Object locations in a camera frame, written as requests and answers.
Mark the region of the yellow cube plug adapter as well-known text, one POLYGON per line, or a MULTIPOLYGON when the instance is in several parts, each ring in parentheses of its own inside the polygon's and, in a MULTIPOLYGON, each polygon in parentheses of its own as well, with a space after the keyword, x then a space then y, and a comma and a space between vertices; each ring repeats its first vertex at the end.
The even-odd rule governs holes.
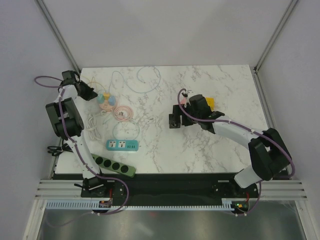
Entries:
POLYGON ((210 107, 211 111, 214 111, 215 109, 215 99, 213 97, 206 97, 205 98, 208 106, 210 107))

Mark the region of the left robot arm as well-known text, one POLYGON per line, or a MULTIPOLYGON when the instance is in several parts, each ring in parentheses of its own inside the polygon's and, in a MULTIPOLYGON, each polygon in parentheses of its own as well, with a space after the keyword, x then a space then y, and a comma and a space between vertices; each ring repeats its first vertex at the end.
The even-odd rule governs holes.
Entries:
POLYGON ((54 133, 70 147, 82 170, 84 180, 101 173, 85 141, 83 119, 74 100, 78 97, 90 101, 98 96, 95 90, 77 79, 79 74, 72 70, 62 73, 56 100, 45 106, 54 133))

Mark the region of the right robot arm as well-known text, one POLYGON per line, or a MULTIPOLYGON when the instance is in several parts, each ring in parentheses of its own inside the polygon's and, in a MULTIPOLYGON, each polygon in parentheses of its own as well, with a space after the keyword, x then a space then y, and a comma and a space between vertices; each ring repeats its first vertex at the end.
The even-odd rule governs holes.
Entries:
POLYGON ((236 122, 223 112, 211 110, 201 94, 181 89, 168 121, 171 129, 199 125, 202 130, 228 138, 249 151, 250 166, 236 173, 229 184, 229 191, 235 197, 242 196, 252 184, 280 176, 287 166, 291 167, 291 173, 284 179, 295 173, 292 157, 276 129, 255 130, 236 122))

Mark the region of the pink round power socket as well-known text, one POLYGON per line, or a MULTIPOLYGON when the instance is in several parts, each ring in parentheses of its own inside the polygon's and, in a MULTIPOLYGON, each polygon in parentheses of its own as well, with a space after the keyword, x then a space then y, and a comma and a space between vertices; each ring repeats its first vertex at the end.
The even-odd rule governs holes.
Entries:
POLYGON ((99 103, 98 105, 105 112, 111 112, 113 110, 113 108, 114 108, 107 101, 104 101, 103 103, 99 103))

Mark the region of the teal power strip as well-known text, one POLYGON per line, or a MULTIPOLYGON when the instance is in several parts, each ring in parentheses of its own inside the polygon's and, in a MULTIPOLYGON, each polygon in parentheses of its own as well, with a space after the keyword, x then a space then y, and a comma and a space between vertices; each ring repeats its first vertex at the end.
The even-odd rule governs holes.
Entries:
POLYGON ((107 140, 106 149, 108 151, 118 152, 137 152, 139 149, 139 143, 137 140, 107 140))

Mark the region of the black cube adapter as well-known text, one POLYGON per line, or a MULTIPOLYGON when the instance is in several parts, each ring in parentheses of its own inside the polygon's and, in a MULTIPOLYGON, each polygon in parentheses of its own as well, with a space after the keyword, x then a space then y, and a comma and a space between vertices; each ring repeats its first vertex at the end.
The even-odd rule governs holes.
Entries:
POLYGON ((169 128, 170 129, 179 129, 181 127, 181 118, 179 114, 169 114, 169 128))

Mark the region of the green power strip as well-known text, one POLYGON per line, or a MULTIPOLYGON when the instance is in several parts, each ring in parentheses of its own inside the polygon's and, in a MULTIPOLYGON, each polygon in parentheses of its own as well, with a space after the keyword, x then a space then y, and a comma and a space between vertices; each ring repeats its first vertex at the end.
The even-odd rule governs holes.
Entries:
POLYGON ((102 169, 105 169, 114 173, 122 174, 130 178, 133 178, 136 174, 136 168, 133 166, 120 163, 120 162, 117 162, 93 153, 91 155, 94 162, 102 169))

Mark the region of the pink cube plug adapter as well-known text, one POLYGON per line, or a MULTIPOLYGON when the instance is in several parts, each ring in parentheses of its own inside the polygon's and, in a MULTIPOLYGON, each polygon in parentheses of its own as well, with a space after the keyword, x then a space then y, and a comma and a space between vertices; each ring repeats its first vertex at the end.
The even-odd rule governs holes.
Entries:
POLYGON ((181 105, 185 105, 186 102, 187 102, 187 99, 186 99, 186 98, 183 98, 183 99, 180 101, 180 104, 181 104, 181 105))

